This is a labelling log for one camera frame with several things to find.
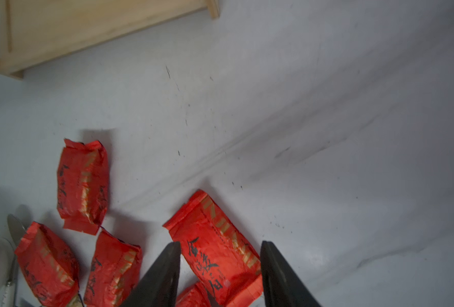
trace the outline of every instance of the wooden shelf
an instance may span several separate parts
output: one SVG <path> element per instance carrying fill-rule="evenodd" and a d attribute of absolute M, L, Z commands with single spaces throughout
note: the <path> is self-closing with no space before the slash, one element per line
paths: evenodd
<path fill-rule="evenodd" d="M 218 0 L 0 0 L 0 73 L 207 8 L 218 18 Z"/>

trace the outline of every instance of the stain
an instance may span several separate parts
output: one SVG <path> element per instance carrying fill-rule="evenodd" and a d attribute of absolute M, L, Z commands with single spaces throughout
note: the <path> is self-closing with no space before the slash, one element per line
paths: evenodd
<path fill-rule="evenodd" d="M 321 57 L 321 35 L 319 36 L 319 47 L 317 48 L 317 60 L 316 60 L 316 69 L 314 75 L 317 75 L 317 71 L 319 68 L 319 58 Z"/>
<path fill-rule="evenodd" d="M 274 111 L 262 120 L 253 123 L 250 129 L 237 134 L 234 138 L 224 143 L 222 146 L 213 150 L 209 154 L 202 156 L 194 165 L 181 169 L 181 175 L 171 174 L 158 180 L 153 186 L 142 190 L 132 196 L 126 203 L 127 209 L 141 207 L 145 204 L 150 205 L 157 201 L 154 190 L 161 188 L 163 191 L 170 192 L 174 188 L 187 181 L 198 178 L 199 176 L 209 175 L 211 169 L 219 165 L 220 157 L 224 151 L 229 151 L 229 156 L 235 157 L 246 153 L 261 153 L 267 144 L 272 144 L 280 139 L 293 136 L 299 132 L 314 131 L 314 134 L 323 131 L 321 123 L 327 122 L 328 118 L 338 122 L 347 122 L 353 114 L 345 111 L 361 111 L 368 109 L 369 105 L 375 106 L 377 103 L 384 103 L 381 100 L 366 100 L 364 95 L 378 87 L 383 87 L 381 95 L 395 91 L 398 85 L 409 82 L 416 77 L 417 73 L 422 73 L 437 56 L 446 52 L 454 46 L 454 6 L 447 11 L 438 13 L 433 21 L 423 24 L 420 29 L 409 35 L 391 37 L 382 43 L 375 45 L 368 52 L 361 53 L 352 58 L 346 65 L 335 70 L 332 74 L 324 77 L 315 83 L 307 91 L 302 91 L 295 86 L 292 81 L 306 78 L 307 68 L 295 70 L 285 76 L 284 81 L 276 81 L 267 84 L 268 93 L 277 92 L 280 89 L 294 89 L 300 95 L 293 97 L 290 103 Z M 355 71 L 362 69 L 363 65 L 372 63 L 360 78 L 355 78 Z M 414 74 L 407 74 L 405 78 L 397 78 L 398 74 L 410 65 L 416 71 Z M 386 103 L 388 106 L 398 104 Z M 341 132 L 331 138 L 331 146 L 335 146 L 346 141 L 350 136 L 362 128 L 360 121 L 349 124 Z M 287 168 L 305 162 L 306 159 L 328 147 L 326 139 L 310 139 L 297 145 L 297 155 L 281 156 L 279 159 L 269 159 L 271 163 L 264 163 L 258 170 L 253 169 L 250 173 L 244 174 L 247 178 L 241 178 L 244 182 L 253 182 L 262 177 L 278 172 L 281 168 Z"/>
<path fill-rule="evenodd" d="M 111 168 L 114 162 L 114 142 L 117 137 L 117 129 L 103 129 L 103 130 L 89 130 L 83 129 L 80 131 L 81 140 L 84 144 L 92 142 L 98 139 L 101 144 L 103 144 L 104 148 L 106 148 L 106 152 L 108 153 L 108 164 Z"/>
<path fill-rule="evenodd" d="M 364 130 L 365 128 L 367 128 L 368 126 L 370 126 L 371 124 L 373 124 L 375 122 L 375 120 L 377 118 L 379 118 L 381 115 L 380 114 L 377 114 L 376 116 L 372 117 L 370 120 L 368 120 L 365 124 L 363 124 L 362 126 L 359 127 L 358 129 L 358 132 Z"/>
<path fill-rule="evenodd" d="M 407 238 L 407 234 L 410 231 L 416 232 L 417 228 L 415 227 L 418 224 L 422 224 L 423 221 L 429 221 L 431 218 L 430 214 L 434 218 L 444 218 L 442 216 L 443 212 L 450 211 L 451 198 L 454 198 L 454 187 L 448 189 L 445 193 L 432 195 L 429 200 L 417 204 L 413 211 L 408 212 L 391 227 L 377 231 L 365 242 L 335 258 L 333 264 L 326 269 L 326 272 L 316 277 L 317 286 L 311 287 L 311 290 L 321 291 L 330 287 L 374 261 L 395 255 L 419 254 L 432 243 L 454 233 L 453 220 L 447 222 L 447 224 L 439 223 L 433 225 L 433 227 L 422 228 L 422 231 L 420 231 L 422 235 L 414 239 L 404 240 L 407 242 L 399 240 L 392 243 L 397 238 Z M 361 259 L 359 255 L 370 256 Z"/>
<path fill-rule="evenodd" d="M 284 150 L 280 151 L 280 152 L 275 156 L 275 159 L 278 159 L 279 157 L 281 157 L 281 155 L 283 155 L 283 153 L 284 153 L 285 151 L 290 150 L 291 147 L 292 147 L 292 146 L 288 146 L 288 147 L 285 148 Z"/>

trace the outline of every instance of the crumpled red packaging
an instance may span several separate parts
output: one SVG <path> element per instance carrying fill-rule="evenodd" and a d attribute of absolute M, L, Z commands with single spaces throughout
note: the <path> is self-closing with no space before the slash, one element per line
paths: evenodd
<path fill-rule="evenodd" d="M 94 307 L 117 307 L 138 284 L 142 249 L 113 237 L 105 229 L 97 237 L 90 265 L 84 303 Z"/>
<path fill-rule="evenodd" d="M 58 213 L 64 228 L 95 235 L 108 210 L 108 154 L 99 141 L 65 139 L 57 171 Z"/>
<path fill-rule="evenodd" d="M 176 298 L 176 307 L 211 307 L 208 294 L 201 282 L 181 292 Z"/>
<path fill-rule="evenodd" d="M 79 263 L 68 245 L 43 224 L 33 222 L 15 250 L 41 305 L 65 307 L 79 291 Z"/>
<path fill-rule="evenodd" d="M 261 295 L 258 253 L 207 193 L 194 193 L 163 227 L 217 303 L 247 307 Z"/>

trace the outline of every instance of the red tea packet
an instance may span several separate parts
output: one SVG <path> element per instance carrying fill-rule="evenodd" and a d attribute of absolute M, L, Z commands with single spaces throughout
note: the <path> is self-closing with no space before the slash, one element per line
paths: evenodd
<path fill-rule="evenodd" d="M 247 307 L 261 295 L 257 252 L 207 193 L 198 190 L 163 226 L 217 303 Z"/>
<path fill-rule="evenodd" d="M 65 139 L 57 171 L 58 213 L 64 228 L 95 235 L 108 210 L 108 154 L 99 141 Z"/>
<path fill-rule="evenodd" d="M 84 303 L 117 307 L 138 284 L 142 249 L 113 237 L 102 229 L 96 242 Z"/>
<path fill-rule="evenodd" d="M 211 307 L 205 287 L 201 282 L 188 287 L 176 298 L 176 307 Z"/>
<path fill-rule="evenodd" d="M 33 294 L 46 307 L 65 307 L 79 291 L 79 263 L 68 245 L 33 222 L 15 250 Z"/>

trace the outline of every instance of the white table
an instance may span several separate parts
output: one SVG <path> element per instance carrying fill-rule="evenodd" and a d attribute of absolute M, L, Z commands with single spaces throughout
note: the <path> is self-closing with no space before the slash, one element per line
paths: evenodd
<path fill-rule="evenodd" d="M 96 237 L 61 228 L 56 169 L 64 138 L 98 138 L 103 225 L 143 246 L 142 274 L 202 188 L 326 307 L 454 305 L 454 0 L 221 10 L 0 77 L 0 233 L 26 204 L 75 251 L 83 293 Z M 181 265 L 179 291 L 196 278 Z"/>

